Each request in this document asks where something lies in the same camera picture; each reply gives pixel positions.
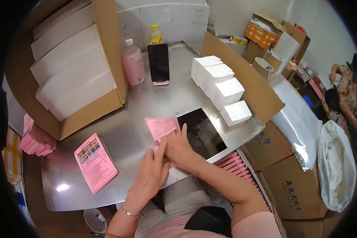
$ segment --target orange box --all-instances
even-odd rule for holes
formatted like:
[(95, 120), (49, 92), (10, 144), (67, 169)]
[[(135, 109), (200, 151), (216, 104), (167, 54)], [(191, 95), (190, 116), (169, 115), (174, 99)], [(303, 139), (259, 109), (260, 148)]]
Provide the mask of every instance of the orange box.
[(255, 42), (257, 45), (262, 47), (263, 49), (270, 48), (271, 43), (275, 46), (276, 42), (280, 38), (282, 32), (287, 32), (286, 28), (279, 24), (278, 22), (274, 21), (273, 19), (259, 13), (254, 12), (252, 15), (253, 19), (258, 19), (259, 21), (265, 23), (267, 26), (271, 27), (273, 31), (277, 33), (271, 33), (268, 31), (263, 30), (262, 28), (252, 24), (249, 22), (248, 28), (246, 29), (245, 36), (249, 38), (251, 41)]

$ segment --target smartphone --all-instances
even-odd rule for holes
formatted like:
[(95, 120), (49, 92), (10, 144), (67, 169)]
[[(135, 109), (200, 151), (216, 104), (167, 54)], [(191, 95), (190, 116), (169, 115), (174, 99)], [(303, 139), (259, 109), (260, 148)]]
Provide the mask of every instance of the smartphone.
[(167, 85), (169, 83), (168, 45), (148, 45), (148, 60), (153, 85)]

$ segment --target silver bangle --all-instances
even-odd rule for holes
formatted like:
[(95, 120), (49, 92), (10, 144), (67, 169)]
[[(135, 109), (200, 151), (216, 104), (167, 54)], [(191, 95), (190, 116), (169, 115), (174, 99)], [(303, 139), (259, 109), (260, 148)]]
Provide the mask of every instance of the silver bangle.
[(131, 213), (127, 212), (127, 210), (125, 210), (124, 207), (122, 207), (122, 208), (124, 210), (124, 213), (126, 213), (127, 215), (130, 215), (130, 216), (136, 217), (136, 218), (140, 218), (140, 219), (143, 218), (143, 213), (142, 212), (140, 212), (140, 216), (137, 216), (137, 215), (134, 215), (134, 214), (131, 214)]

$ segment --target yellow bottle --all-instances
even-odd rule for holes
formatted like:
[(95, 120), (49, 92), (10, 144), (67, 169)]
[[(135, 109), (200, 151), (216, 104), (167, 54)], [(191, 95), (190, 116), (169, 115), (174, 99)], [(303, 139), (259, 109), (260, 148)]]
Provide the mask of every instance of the yellow bottle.
[(148, 35), (148, 43), (150, 45), (162, 44), (162, 34), (159, 31), (158, 25), (151, 25), (151, 32)]

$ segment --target gray pants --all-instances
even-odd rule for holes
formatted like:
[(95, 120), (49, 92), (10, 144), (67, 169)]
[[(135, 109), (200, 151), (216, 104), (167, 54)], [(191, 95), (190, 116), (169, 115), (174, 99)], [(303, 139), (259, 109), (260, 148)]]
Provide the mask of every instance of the gray pants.
[(190, 176), (164, 189), (165, 213), (149, 201), (139, 220), (136, 238), (142, 238), (146, 232), (158, 223), (163, 223), (178, 216), (192, 216), (200, 207), (211, 206), (211, 200), (197, 178)]

